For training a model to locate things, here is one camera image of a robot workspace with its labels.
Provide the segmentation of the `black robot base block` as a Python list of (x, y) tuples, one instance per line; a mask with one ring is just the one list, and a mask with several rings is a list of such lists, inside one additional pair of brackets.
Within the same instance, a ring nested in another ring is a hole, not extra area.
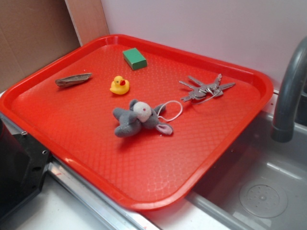
[(0, 221), (37, 196), (50, 151), (30, 134), (12, 134), (0, 122)]

